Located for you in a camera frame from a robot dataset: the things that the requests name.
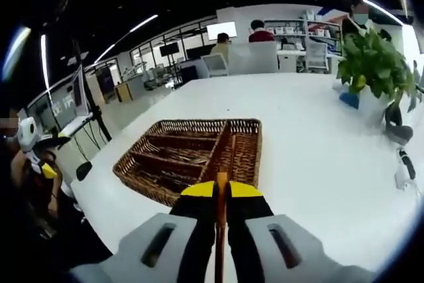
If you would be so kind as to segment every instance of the cable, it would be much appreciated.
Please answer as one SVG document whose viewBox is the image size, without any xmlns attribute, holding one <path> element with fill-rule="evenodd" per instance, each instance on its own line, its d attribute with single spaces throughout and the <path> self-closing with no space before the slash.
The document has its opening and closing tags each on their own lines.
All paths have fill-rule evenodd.
<svg viewBox="0 0 424 283">
<path fill-rule="evenodd" d="M 92 141 L 92 143 L 100 150 L 100 146 L 99 144 L 97 144 L 97 141 L 93 140 L 93 137 L 90 136 L 90 134 L 87 132 L 87 130 L 85 129 L 85 127 L 82 128 L 84 130 L 84 132 L 86 133 L 86 135 L 88 136 L 88 138 Z"/>
<path fill-rule="evenodd" d="M 101 137 L 101 140 L 102 140 L 105 144 L 107 144 L 107 143 L 106 143 L 106 141 L 105 141 L 105 139 L 103 138 L 103 135 L 101 134 L 100 127 L 99 127 L 99 135 L 100 135 L 100 137 Z"/>
<path fill-rule="evenodd" d="M 75 138 L 75 142 L 76 142 L 76 144 L 77 144 L 77 147 L 78 147 L 79 152 L 80 152 L 80 153 L 81 153 L 81 155 L 85 158 L 85 160 L 89 162 L 89 160 L 88 160 L 87 156 L 86 156 L 86 155 L 84 154 L 84 152 L 82 151 L 82 148 L 81 148 L 80 144 L 78 144 L 77 137 L 76 137 L 75 135 L 74 135 L 74 138 Z"/>
<path fill-rule="evenodd" d="M 91 135 L 93 136 L 93 138 L 94 138 L 95 142 L 96 142 L 96 143 L 97 143 L 97 145 L 99 146 L 99 142 L 97 142 L 97 139 L 95 139 L 95 136 L 94 136 L 93 127 L 91 126 L 91 121 L 89 122 L 89 124 L 88 124 L 88 125 L 90 126 Z"/>
</svg>

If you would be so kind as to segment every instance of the white table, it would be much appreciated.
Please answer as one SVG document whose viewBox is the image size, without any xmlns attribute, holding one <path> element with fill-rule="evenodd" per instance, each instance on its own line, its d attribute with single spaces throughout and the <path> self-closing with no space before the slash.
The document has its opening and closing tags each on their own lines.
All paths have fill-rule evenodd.
<svg viewBox="0 0 424 283">
<path fill-rule="evenodd" d="M 277 55 L 280 56 L 280 69 L 283 72 L 296 72 L 296 59 L 298 56 L 305 56 L 306 51 L 301 50 L 277 50 Z M 327 58 L 330 59 L 330 73 L 336 74 L 339 70 L 339 62 L 344 58 L 338 54 L 329 53 Z"/>
<path fill-rule="evenodd" d="M 413 191 L 396 189 L 395 145 L 371 135 L 357 110 L 338 100 L 333 76 L 259 74 L 188 83 L 151 107 L 92 161 L 72 188 L 89 222 L 113 252 L 140 224 L 170 208 L 124 186 L 112 167 L 161 119 L 256 118 L 262 126 L 259 190 L 324 244 L 329 257 L 377 271 L 414 220 Z M 211 257 L 207 282 L 213 281 Z M 229 247 L 226 282 L 236 282 Z"/>
</svg>

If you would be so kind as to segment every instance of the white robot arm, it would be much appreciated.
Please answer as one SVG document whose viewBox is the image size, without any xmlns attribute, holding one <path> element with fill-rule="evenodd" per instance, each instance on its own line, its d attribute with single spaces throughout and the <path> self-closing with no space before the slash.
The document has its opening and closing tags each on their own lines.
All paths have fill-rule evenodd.
<svg viewBox="0 0 424 283">
<path fill-rule="evenodd" d="M 49 164 L 37 156 L 37 150 L 60 146 L 70 139 L 68 137 L 55 137 L 54 135 L 41 135 L 32 117 L 21 121 L 17 137 L 21 150 L 31 162 L 32 169 L 48 179 L 55 178 L 57 173 Z"/>
</svg>

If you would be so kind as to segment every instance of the wicker basket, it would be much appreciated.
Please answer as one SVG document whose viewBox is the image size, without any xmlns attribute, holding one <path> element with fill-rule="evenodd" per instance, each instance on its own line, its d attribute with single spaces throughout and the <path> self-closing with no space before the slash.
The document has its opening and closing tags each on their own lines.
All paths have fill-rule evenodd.
<svg viewBox="0 0 424 283">
<path fill-rule="evenodd" d="M 186 187 L 229 179 L 258 185 L 262 125 L 256 119 L 163 120 L 155 123 L 114 165 L 140 194 L 169 207 Z"/>
</svg>

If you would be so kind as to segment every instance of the gray gripper housing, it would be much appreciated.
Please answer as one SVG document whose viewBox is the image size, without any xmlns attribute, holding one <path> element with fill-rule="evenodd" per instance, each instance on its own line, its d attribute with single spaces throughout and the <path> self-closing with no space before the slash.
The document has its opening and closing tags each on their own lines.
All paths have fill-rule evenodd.
<svg viewBox="0 0 424 283">
<path fill-rule="evenodd" d="M 71 273 L 83 283 L 175 283 L 196 222 L 159 213 L 123 238 L 117 254 L 99 264 L 74 268 Z M 246 224 L 265 283 L 368 283 L 374 278 L 362 268 L 331 260 L 316 237 L 285 215 L 249 219 Z"/>
<path fill-rule="evenodd" d="M 246 224 L 265 283 L 365 283 L 374 279 L 365 269 L 331 260 L 320 240 L 285 215 L 249 219 Z"/>
<path fill-rule="evenodd" d="M 196 222 L 192 218 L 159 213 L 124 237 L 117 254 L 99 264 L 76 267 L 71 273 L 83 283 L 177 282 Z M 154 250 L 161 243 L 165 245 L 157 258 Z"/>
</svg>

